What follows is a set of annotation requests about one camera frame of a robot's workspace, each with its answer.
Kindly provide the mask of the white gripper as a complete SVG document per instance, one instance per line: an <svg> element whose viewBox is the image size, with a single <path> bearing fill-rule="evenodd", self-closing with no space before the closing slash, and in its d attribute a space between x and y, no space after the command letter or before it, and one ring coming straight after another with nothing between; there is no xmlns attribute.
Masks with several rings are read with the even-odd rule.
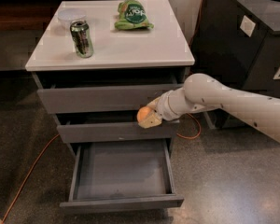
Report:
<svg viewBox="0 0 280 224"><path fill-rule="evenodd" d="M171 93L172 91L168 91L147 104L150 108L156 107L156 112L161 118L153 110L143 121L138 122L140 127L147 129L161 125L161 119L170 121L179 118L179 115L170 107L169 98Z"/></svg>

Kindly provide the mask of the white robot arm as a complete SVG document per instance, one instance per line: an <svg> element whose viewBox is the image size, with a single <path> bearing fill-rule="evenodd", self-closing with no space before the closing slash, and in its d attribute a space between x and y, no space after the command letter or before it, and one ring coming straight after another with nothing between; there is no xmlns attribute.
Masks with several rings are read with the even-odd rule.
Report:
<svg viewBox="0 0 280 224"><path fill-rule="evenodd" d="M161 125L187 113L221 109L280 143L280 99L221 84L205 74L189 76L183 86L168 91L139 109L140 127Z"/></svg>

